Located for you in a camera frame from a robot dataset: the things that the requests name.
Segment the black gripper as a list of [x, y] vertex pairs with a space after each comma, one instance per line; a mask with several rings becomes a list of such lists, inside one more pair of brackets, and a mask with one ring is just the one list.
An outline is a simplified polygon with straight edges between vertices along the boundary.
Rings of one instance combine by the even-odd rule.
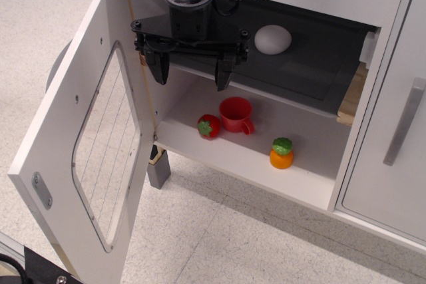
[[215, 1], [194, 11], [169, 8], [163, 15], [137, 19], [130, 24], [136, 33], [135, 47], [155, 79], [165, 85], [171, 54], [217, 59], [217, 91], [228, 88], [235, 65], [248, 59], [250, 32], [234, 24], [239, 4], [225, 9], [229, 1]]

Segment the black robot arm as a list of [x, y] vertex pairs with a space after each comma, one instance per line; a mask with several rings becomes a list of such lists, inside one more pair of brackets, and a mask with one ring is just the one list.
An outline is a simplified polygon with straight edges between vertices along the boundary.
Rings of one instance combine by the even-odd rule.
[[249, 31], [228, 17], [241, 0], [165, 0], [169, 12], [131, 23], [135, 47], [144, 56], [155, 81], [166, 84], [173, 54], [216, 59], [215, 83], [225, 90], [235, 66], [248, 58]]

